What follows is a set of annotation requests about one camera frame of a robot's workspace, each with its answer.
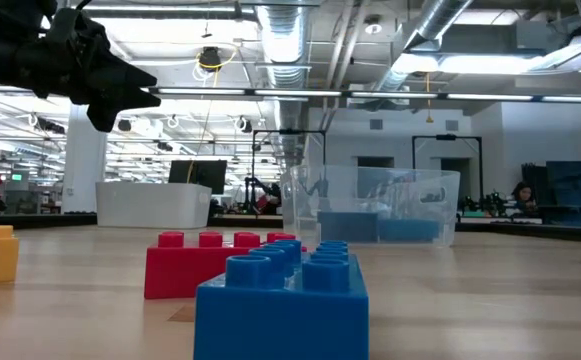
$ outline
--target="exposed pipe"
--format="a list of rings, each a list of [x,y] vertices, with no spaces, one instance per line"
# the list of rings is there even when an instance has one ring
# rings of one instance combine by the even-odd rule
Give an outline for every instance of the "exposed pipe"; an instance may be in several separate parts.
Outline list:
[[[408,41],[403,44],[401,52],[397,54],[395,64],[401,54],[417,45],[421,45],[428,41],[439,39],[459,18],[461,13],[467,9],[473,0],[426,0],[423,3],[421,16],[418,25],[414,32],[409,37]],[[374,85],[372,91],[379,92],[394,92],[405,83],[410,75],[409,73],[395,71],[393,66],[386,71],[382,78]],[[370,101],[359,107],[376,111],[386,102]]]
[[[352,58],[352,52],[354,51],[354,47],[357,43],[357,38],[359,37],[359,33],[361,32],[361,28],[363,27],[363,22],[366,18],[366,11],[368,9],[368,5],[370,5],[370,0],[361,0],[361,5],[359,5],[359,12],[357,13],[357,22],[354,25],[354,29],[352,30],[352,35],[350,36],[350,40],[346,45],[346,52],[343,55],[343,64],[341,64],[341,68],[337,73],[337,80],[334,83],[335,89],[340,89],[341,84],[343,83],[343,78],[346,75],[346,71],[348,70],[348,64],[350,64],[350,59]]]
[[[261,24],[261,45],[267,61],[296,64],[305,57],[308,29],[308,9],[296,6],[258,6],[256,15]],[[268,81],[273,88],[300,89],[305,87],[307,70],[301,67],[268,67]],[[274,116],[278,129],[307,129],[302,117],[303,103],[278,101]],[[279,137],[287,167],[297,164],[296,138]]]
[[[337,69],[337,63],[339,62],[339,56],[341,55],[341,49],[343,48],[343,41],[348,33],[348,25],[350,24],[350,18],[352,17],[352,8],[354,7],[354,0],[346,0],[345,7],[343,8],[343,14],[341,15],[341,30],[339,35],[337,35],[337,40],[334,45],[334,50],[332,51],[332,58],[330,59],[330,66],[328,67],[328,75],[326,76],[326,83],[324,88],[329,89],[332,85],[332,79],[334,78],[334,72]]]

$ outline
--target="plastic storage container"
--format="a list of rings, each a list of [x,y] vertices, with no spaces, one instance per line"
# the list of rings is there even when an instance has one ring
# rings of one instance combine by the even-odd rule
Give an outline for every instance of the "plastic storage container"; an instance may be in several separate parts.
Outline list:
[[[293,232],[302,240],[454,242],[458,172],[301,165],[290,177],[283,186],[292,193]]]

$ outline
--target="red object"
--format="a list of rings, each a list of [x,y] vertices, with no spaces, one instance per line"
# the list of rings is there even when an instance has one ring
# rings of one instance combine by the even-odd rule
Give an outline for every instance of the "red object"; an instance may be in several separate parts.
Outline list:
[[[209,231],[199,234],[199,247],[221,247],[223,245],[223,235],[218,232]]]
[[[286,234],[286,233],[268,233],[267,237],[266,237],[266,241],[269,243],[273,243],[277,240],[294,240],[297,237],[295,235],[292,234]]]
[[[261,237],[253,233],[235,233],[234,234],[235,247],[260,247]]]
[[[159,247],[183,247],[183,233],[167,231],[159,234]]]
[[[179,239],[177,235],[183,240],[182,233],[163,233],[159,244],[168,239],[166,246],[152,245],[147,250],[146,299],[193,298],[199,284],[226,271],[228,257],[247,255],[252,248],[170,246],[172,239]]]

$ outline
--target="blue toy block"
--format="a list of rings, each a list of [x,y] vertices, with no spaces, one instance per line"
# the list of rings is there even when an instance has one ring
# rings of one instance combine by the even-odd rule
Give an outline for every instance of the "blue toy block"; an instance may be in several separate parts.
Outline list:
[[[270,274],[284,258],[263,252],[228,258],[225,274],[197,288],[194,360],[367,360],[357,257],[305,260],[278,285]]]
[[[321,239],[345,242],[377,242],[377,213],[329,212],[317,213]]]
[[[439,237],[439,225],[432,220],[379,220],[379,238],[384,242],[432,243]]]

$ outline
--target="ceiling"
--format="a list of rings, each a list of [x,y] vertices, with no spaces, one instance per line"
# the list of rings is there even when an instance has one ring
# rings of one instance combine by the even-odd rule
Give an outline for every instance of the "ceiling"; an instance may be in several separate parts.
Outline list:
[[[361,31],[352,52],[353,63],[348,66],[342,85],[367,85],[381,78],[393,63],[391,47],[399,25],[415,19],[420,12],[421,0],[375,0],[367,8],[368,15],[379,15],[381,32],[367,34]],[[126,0],[93,1],[91,6],[145,7],[190,4],[186,1]],[[203,2],[196,5],[232,4],[228,1]],[[323,88],[327,77],[335,39],[340,31],[354,30],[354,21],[348,29],[339,29],[344,1],[325,0],[319,6],[309,7],[310,30],[308,56],[302,64],[309,69],[307,87]],[[358,7],[353,10],[355,18]],[[538,24],[559,21],[576,13],[572,1],[485,1],[476,0],[457,20],[455,25],[506,26],[520,20]],[[182,20],[167,16],[150,18],[95,18],[106,27],[112,42],[113,54],[146,70],[158,78],[162,87],[235,87],[263,88],[269,86],[266,59],[261,44],[259,25],[250,21]],[[223,61],[228,61],[215,76],[204,79],[203,72],[195,72],[196,57],[207,46],[219,47]],[[465,93],[528,91],[522,84],[527,76],[458,75],[434,72],[429,78],[421,74],[408,77],[405,85],[412,91],[453,91]],[[581,74],[549,74],[542,80],[545,91],[581,94]],[[252,159],[252,134],[239,130],[240,119],[251,122],[255,130],[275,130],[274,99],[263,101],[207,100],[167,98],[161,107],[125,111],[118,120],[129,120],[131,131],[115,127],[109,135],[109,180],[154,181],[167,180],[169,161],[189,157],[225,158],[230,161],[228,183],[235,186],[248,175]],[[412,101],[406,108],[416,113],[427,102]],[[434,108],[466,110],[474,106],[465,102],[440,102]],[[32,179],[43,184],[60,183],[65,159],[66,139],[63,135],[37,130],[31,114],[55,122],[68,130],[70,102],[51,96],[37,99],[31,94],[0,91],[0,170],[32,168]],[[279,179],[282,150],[280,140],[272,136],[264,141],[255,158],[257,174],[265,174],[264,181]],[[160,139],[173,147],[160,150],[154,141]]]

